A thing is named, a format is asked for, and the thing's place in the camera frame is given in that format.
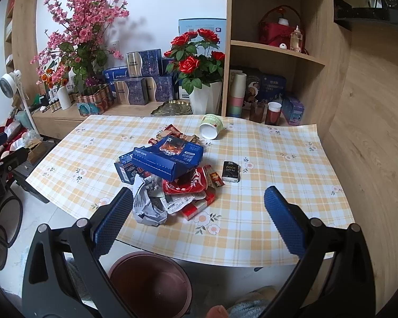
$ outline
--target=power outlet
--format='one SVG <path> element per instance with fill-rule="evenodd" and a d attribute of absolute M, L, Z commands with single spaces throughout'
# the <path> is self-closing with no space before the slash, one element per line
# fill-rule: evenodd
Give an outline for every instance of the power outlet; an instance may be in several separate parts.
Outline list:
<path fill-rule="evenodd" d="M 114 48 L 115 50 L 119 51 L 119 50 L 120 50 L 120 48 L 119 48 L 119 41 L 110 42 L 106 48 L 107 48 L 107 49 L 112 49 L 112 48 Z"/>

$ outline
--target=white fan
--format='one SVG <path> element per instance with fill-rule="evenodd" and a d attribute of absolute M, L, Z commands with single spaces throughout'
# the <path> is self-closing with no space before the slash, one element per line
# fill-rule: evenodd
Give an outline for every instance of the white fan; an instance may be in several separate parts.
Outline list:
<path fill-rule="evenodd" d="M 21 77 L 22 74 L 20 70 L 15 70 L 13 73 L 9 74 L 4 74 L 0 79 L 0 88 L 7 98 L 13 98 L 16 91 L 19 91 L 22 103 L 24 104 L 25 113 L 28 115 L 28 118 L 30 119 L 35 132 L 37 134 L 40 134 L 37 130 L 36 124 L 34 123 L 33 117 L 31 116 L 30 109 L 28 108 L 24 88 L 21 82 Z"/>

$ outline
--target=screw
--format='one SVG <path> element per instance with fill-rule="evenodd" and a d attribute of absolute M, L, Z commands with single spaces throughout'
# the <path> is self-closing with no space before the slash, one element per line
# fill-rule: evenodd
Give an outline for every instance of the screw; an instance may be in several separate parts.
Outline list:
<path fill-rule="evenodd" d="M 361 231 L 360 225 L 357 225 L 356 223 L 353 223 L 353 224 L 351 225 L 351 229 L 352 229 L 354 232 L 360 232 L 360 231 Z"/>
<path fill-rule="evenodd" d="M 42 223 L 40 226 L 38 226 L 37 231 L 40 233 L 43 233 L 47 230 L 47 225 L 45 223 Z"/>
<path fill-rule="evenodd" d="M 82 218 L 80 220 L 77 220 L 77 227 L 79 227 L 79 228 L 85 227 L 88 222 L 89 221 L 87 219 L 84 219 L 84 218 Z"/>
<path fill-rule="evenodd" d="M 312 218 L 309 222 L 310 222 L 314 227 L 320 227 L 321 225 L 323 225 L 323 223 L 321 222 L 321 220 L 320 220 L 320 219 L 317 219 L 317 218 Z"/>

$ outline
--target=yellow plaid tablecloth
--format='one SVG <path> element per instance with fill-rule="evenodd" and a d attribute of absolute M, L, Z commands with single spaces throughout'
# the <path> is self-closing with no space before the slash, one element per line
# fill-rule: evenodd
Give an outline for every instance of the yellow plaid tablecloth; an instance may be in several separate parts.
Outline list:
<path fill-rule="evenodd" d="M 201 116 L 90 116 L 62 140 L 27 181 L 75 218 L 89 218 L 109 203 L 122 183 L 114 162 L 147 145 L 167 125 L 199 135 Z M 132 213 L 118 240 L 168 257 L 226 266 L 295 264 L 263 205 L 275 185 L 288 202 L 326 225 L 346 228 L 353 216 L 317 136 L 315 125 L 271 127 L 222 118 L 216 140 L 201 139 L 203 164 L 221 174 L 224 161 L 241 166 L 241 181 L 217 189 L 217 200 L 194 219 L 168 216 L 158 228 L 138 224 Z"/>

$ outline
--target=brown bucket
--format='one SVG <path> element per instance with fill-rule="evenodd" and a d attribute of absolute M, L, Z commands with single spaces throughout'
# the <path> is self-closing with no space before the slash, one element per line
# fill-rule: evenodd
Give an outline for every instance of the brown bucket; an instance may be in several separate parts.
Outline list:
<path fill-rule="evenodd" d="M 168 257 L 133 252 L 114 263 L 109 278 L 139 318 L 181 318 L 190 309 L 190 280 Z"/>

